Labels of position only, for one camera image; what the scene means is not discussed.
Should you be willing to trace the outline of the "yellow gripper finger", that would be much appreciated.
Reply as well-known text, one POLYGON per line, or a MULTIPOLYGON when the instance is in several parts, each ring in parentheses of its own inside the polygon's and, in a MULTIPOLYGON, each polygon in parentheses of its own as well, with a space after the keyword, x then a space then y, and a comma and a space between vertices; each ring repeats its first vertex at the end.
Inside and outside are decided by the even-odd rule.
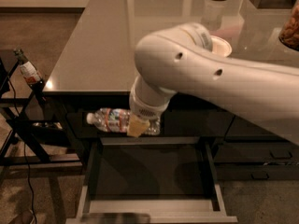
POLYGON ((132 114, 129 118, 127 135, 131 137, 139 137, 149 126, 150 122, 147 119, 141 119, 135 114, 132 114))

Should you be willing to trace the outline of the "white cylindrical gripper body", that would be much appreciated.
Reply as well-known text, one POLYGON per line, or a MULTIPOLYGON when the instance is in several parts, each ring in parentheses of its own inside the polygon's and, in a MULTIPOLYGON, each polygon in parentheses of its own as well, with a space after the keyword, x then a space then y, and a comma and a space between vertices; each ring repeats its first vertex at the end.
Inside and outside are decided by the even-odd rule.
POLYGON ((129 106, 142 119, 159 119, 175 94, 175 91, 149 84, 138 75, 130 91, 129 106))

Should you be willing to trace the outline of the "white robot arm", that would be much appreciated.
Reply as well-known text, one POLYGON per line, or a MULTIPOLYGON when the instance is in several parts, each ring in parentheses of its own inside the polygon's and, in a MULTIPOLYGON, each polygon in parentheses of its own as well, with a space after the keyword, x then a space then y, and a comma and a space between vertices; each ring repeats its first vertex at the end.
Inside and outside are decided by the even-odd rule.
POLYGON ((216 55, 208 30, 198 23, 144 36, 135 47, 135 67, 129 104, 143 119, 159 118, 180 92, 299 144, 296 68, 216 55))

